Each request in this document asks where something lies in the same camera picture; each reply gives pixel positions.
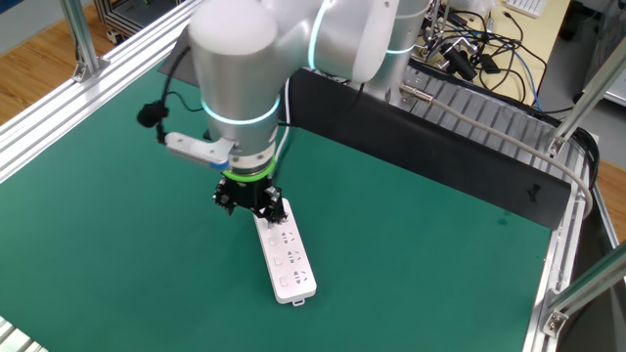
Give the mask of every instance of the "aluminum frame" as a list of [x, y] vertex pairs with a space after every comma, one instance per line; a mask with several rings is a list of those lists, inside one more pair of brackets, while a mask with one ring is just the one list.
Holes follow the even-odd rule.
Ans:
[[[43, 349], [41, 345], [36, 343], [32, 338], [25, 335], [22, 331], [20, 331], [18, 328], [13, 326], [11, 323], [4, 320], [2, 317], [0, 317], [0, 330], [3, 331], [2, 333], [0, 333], [0, 350], [1, 351], [25, 352], [30, 347], [33, 347], [32, 348], [33, 352], [39, 352]], [[9, 349], [9, 347], [7, 347], [7, 345], [14, 346], [17, 349], [11, 350]]]
[[[93, 111], [164, 59], [173, 49], [178, 36], [200, 2], [201, 0], [188, 0], [174, 8], [106, 54], [104, 58], [109, 60], [111, 64], [102, 71], [82, 83], [73, 80], [65, 82], [30, 108], [0, 126], [0, 183], [28, 164]], [[508, 107], [493, 98], [482, 96], [465, 88], [437, 82], [436, 79], [433, 80], [411, 68], [407, 70], [406, 82], [432, 93], [437, 99], [441, 98], [441, 94], [447, 94], [446, 90], [449, 89], [452, 95], [450, 98], [451, 106], [463, 110], [464, 113], [471, 102], [462, 103], [459, 99], [462, 95], [468, 95], [468, 99], [474, 99], [475, 103], [480, 99], [489, 100], [489, 104], [499, 107], [497, 108], [499, 110], [496, 111], [497, 116], [494, 115], [491, 122], [488, 122], [492, 127], [515, 135], [516, 138], [536, 149], [540, 149], [542, 146], [546, 147], [550, 141], [548, 132], [550, 132], [550, 128], [554, 129], [554, 127], [547, 126], [543, 122], [527, 116], [524, 112]], [[558, 170], [550, 168], [545, 162], [515, 151], [511, 146], [496, 141], [493, 137], [489, 138], [489, 135], [484, 132], [481, 133], [473, 129], [464, 130], [465, 127], [452, 120], [450, 116], [439, 114], [434, 110], [425, 113], [421, 110], [423, 106], [420, 106], [417, 101], [405, 101], [401, 108], [411, 110], [414, 113], [422, 113], [424, 118], [456, 133], [466, 135], [466, 137], [487, 147], [503, 154], [510, 154], [522, 162], [568, 180], [562, 174], [559, 175]], [[507, 109], [509, 114], [498, 115], [502, 109]], [[478, 113], [475, 118], [480, 120], [481, 113]], [[568, 142], [559, 157], [564, 160], [563, 163], [589, 183], [589, 167], [578, 145]], [[599, 206], [604, 208], [602, 198], [597, 198], [597, 200]], [[550, 289], [560, 291], [570, 283], [583, 211], [584, 199], [580, 197], [577, 186], [574, 185], [561, 226], [551, 234], [544, 269], [522, 348], [523, 352], [556, 350], [557, 341], [545, 335], [540, 326], [540, 322], [542, 319], [545, 321], [546, 314], [548, 314], [548, 304], [544, 304], [544, 298]]]
[[71, 34], [71, 39], [76, 48], [78, 60], [72, 79], [81, 82], [107, 66], [109, 62], [102, 60], [96, 55], [80, 1], [60, 0], [60, 2], [66, 17], [67, 26], [69, 27], [69, 34]]
[[544, 332], [558, 337], [572, 313], [580, 310], [626, 276], [626, 243], [621, 244], [559, 294], [550, 294], [551, 315]]

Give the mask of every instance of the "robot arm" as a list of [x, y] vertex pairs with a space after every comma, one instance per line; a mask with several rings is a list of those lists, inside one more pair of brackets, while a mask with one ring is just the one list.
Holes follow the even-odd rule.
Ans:
[[211, 141], [178, 133], [176, 155], [222, 171], [214, 199], [270, 222], [285, 218], [275, 167], [278, 106], [300, 67], [372, 79], [389, 45], [399, 0], [210, 0], [193, 15], [191, 52]]

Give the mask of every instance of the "blue cable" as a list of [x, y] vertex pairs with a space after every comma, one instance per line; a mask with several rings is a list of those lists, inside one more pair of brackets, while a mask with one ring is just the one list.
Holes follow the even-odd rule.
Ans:
[[[461, 35], [464, 38], [467, 38], [464, 34], [463, 34], [463, 30], [460, 30], [448, 23], [446, 23], [446, 26], [454, 29], [455, 31], [461, 32]], [[479, 32], [479, 31], [470, 31], [470, 33], [473, 34], [483, 34], [483, 32]], [[535, 88], [535, 80], [532, 78], [532, 73], [530, 72], [530, 67], [528, 67], [528, 64], [526, 63], [526, 61], [521, 57], [520, 54], [517, 53], [517, 51], [515, 51], [509, 44], [505, 43], [502, 39], [497, 39], [499, 42], [501, 42], [502, 44], [504, 44], [508, 49], [512, 50], [513, 53], [517, 56], [517, 58], [521, 61], [521, 63], [524, 65], [524, 67], [526, 68], [526, 71], [528, 72], [528, 77], [530, 77], [530, 87], [532, 88], [532, 94], [535, 97], [535, 105], [537, 105], [537, 110], [538, 111], [542, 111], [541, 110], [541, 104], [539, 103], [539, 96], [537, 95], [537, 89]]]

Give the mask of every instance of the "power outlet socket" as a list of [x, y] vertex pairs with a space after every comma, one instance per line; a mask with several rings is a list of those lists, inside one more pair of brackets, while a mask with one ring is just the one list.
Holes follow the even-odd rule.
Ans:
[[293, 306], [304, 304], [304, 298], [311, 297], [317, 290], [315, 277], [304, 250], [300, 232], [288, 200], [283, 198], [287, 220], [282, 224], [270, 224], [265, 219], [254, 216], [267, 270], [270, 273], [276, 300]]

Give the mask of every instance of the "black panel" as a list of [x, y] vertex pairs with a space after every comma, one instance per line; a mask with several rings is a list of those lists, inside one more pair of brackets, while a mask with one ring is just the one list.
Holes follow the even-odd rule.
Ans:
[[300, 70], [291, 123], [555, 229], [570, 185], [409, 112]]

